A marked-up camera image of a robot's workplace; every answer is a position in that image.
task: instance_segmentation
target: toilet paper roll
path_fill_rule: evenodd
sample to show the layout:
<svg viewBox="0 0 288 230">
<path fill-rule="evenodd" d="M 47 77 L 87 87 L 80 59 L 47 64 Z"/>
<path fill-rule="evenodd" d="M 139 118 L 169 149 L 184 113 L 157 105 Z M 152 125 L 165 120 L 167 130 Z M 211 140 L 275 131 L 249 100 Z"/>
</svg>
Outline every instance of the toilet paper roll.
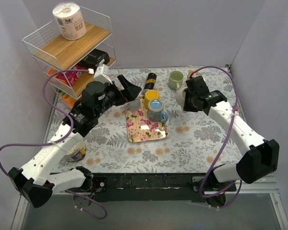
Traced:
<svg viewBox="0 0 288 230">
<path fill-rule="evenodd" d="M 61 2 L 52 14 L 61 30 L 61 34 L 68 40 L 77 40 L 86 33 L 86 27 L 80 7 L 74 2 Z"/>
</svg>

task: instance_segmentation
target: yellow cup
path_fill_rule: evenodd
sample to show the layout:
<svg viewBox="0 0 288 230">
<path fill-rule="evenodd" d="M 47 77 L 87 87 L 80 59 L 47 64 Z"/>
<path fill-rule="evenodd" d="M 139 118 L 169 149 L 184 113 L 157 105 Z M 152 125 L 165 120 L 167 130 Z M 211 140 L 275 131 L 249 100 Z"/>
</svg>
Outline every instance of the yellow cup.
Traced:
<svg viewBox="0 0 288 230">
<path fill-rule="evenodd" d="M 149 90 L 145 93 L 144 106 L 148 109 L 148 103 L 152 99 L 160 99 L 159 93 L 156 90 Z"/>
</svg>

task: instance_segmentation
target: gray wall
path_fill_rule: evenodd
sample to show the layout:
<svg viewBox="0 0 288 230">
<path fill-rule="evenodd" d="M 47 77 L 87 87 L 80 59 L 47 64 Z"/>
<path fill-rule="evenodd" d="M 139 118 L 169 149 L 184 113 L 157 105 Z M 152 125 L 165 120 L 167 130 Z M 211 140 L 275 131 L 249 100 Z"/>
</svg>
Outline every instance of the gray wall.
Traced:
<svg viewBox="0 0 288 230">
<path fill-rule="evenodd" d="M 50 109 L 41 95 L 45 77 L 22 44 L 36 29 L 21 0 L 0 0 L 0 146 L 41 142 Z M 21 167 L 38 148 L 8 148 L 3 166 Z M 0 230 L 10 229 L 19 193 L 0 170 Z"/>
<path fill-rule="evenodd" d="M 250 125 L 280 144 L 275 173 L 288 217 L 288 0 L 267 0 L 233 62 Z"/>
<path fill-rule="evenodd" d="M 23 0 L 38 27 L 62 0 Z M 111 17 L 121 67 L 231 64 L 264 0 L 77 0 Z"/>
</svg>

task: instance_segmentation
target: tray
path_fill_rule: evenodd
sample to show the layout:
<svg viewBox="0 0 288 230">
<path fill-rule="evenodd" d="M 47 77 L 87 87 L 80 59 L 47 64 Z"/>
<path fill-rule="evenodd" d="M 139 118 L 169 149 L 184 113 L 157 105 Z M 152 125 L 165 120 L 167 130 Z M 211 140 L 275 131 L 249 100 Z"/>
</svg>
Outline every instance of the tray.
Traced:
<svg viewBox="0 0 288 230">
<path fill-rule="evenodd" d="M 144 97 L 141 96 L 141 108 L 132 112 L 126 110 L 128 139 L 130 142 L 160 140 L 168 137 L 168 128 L 165 123 L 151 122 L 147 118 L 147 109 L 144 106 Z"/>
</svg>

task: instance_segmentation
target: white clip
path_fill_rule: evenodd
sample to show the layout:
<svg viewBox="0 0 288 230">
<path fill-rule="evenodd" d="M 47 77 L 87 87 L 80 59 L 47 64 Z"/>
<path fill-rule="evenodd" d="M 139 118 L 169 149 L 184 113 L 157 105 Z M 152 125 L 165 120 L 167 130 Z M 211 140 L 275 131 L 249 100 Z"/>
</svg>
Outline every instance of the white clip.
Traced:
<svg viewBox="0 0 288 230">
<path fill-rule="evenodd" d="M 58 147 L 60 150 L 62 150 L 65 153 L 68 153 L 68 151 L 66 151 L 65 149 L 63 149 L 60 145 L 58 145 L 55 141 L 50 140 L 50 143 L 52 143 L 53 145 L 55 145 L 56 147 Z"/>
<path fill-rule="evenodd" d="M 94 70 L 93 69 L 88 69 L 88 74 L 94 74 Z"/>
<path fill-rule="evenodd" d="M 231 117 L 233 117 L 233 116 L 239 116 L 239 115 L 240 115 L 240 114 L 238 113 L 238 111 L 236 111 L 235 113 L 234 113 L 233 111 L 231 111 L 228 119 L 231 119 Z"/>
</svg>

